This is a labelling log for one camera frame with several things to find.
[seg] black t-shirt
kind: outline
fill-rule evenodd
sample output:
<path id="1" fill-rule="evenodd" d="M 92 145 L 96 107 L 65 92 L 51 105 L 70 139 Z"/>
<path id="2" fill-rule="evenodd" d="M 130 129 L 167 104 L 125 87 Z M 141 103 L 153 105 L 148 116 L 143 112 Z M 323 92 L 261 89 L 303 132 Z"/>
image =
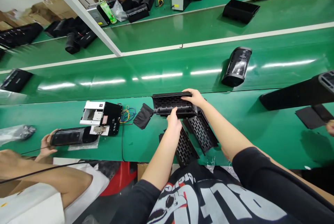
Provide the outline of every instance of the black t-shirt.
<path id="1" fill-rule="evenodd" d="M 112 223 L 334 223 L 334 206 L 257 148 L 233 159 L 240 182 L 221 167 L 193 162 L 160 192 L 140 180 Z"/>

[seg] white cloth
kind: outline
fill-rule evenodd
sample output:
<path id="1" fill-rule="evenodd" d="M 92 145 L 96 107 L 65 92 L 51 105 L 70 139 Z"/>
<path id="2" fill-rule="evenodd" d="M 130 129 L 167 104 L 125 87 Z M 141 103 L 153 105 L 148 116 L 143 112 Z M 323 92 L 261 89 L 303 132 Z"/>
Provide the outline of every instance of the white cloth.
<path id="1" fill-rule="evenodd" d="M 63 210 L 60 193 L 44 183 L 33 185 L 20 193 L 0 198 L 0 224 L 72 224 L 106 189 L 109 180 L 89 164 L 76 169 L 93 176 L 90 186 Z"/>

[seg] red stool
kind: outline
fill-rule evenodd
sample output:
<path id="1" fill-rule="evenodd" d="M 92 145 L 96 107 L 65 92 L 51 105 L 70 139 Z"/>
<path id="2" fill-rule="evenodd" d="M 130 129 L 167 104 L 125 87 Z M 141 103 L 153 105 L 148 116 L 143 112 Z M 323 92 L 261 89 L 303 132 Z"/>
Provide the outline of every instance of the red stool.
<path id="1" fill-rule="evenodd" d="M 111 178 L 107 188 L 100 194 L 100 196 L 109 196 L 119 193 L 131 181 L 137 177 L 137 171 L 131 173 L 130 162 L 121 162 L 117 173 Z"/>

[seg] plastic bag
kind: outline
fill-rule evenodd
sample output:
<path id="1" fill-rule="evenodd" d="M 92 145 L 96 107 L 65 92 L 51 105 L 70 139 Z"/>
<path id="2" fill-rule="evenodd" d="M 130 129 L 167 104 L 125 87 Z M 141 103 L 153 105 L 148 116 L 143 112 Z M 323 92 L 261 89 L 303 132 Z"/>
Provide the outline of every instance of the plastic bag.
<path id="1" fill-rule="evenodd" d="M 18 125 L 0 129 L 0 146 L 15 140 L 25 140 L 32 136 L 36 128 L 29 125 Z"/>
<path id="2" fill-rule="evenodd" d="M 128 16 L 126 15 L 125 11 L 123 11 L 123 7 L 118 2 L 118 0 L 116 0 L 114 7 L 112 7 L 111 10 L 118 21 L 123 22 L 128 19 Z"/>

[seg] plastic water bottle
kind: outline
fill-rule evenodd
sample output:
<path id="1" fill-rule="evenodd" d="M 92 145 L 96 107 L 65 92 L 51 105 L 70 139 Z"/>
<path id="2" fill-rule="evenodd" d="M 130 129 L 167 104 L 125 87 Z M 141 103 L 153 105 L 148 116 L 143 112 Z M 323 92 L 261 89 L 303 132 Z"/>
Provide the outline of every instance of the plastic water bottle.
<path id="1" fill-rule="evenodd" d="M 106 13 L 108 18 L 110 19 L 112 24 L 117 23 L 117 19 L 115 18 L 114 14 L 112 13 L 108 3 L 105 0 L 98 0 L 99 5 L 101 6 L 102 10 Z"/>

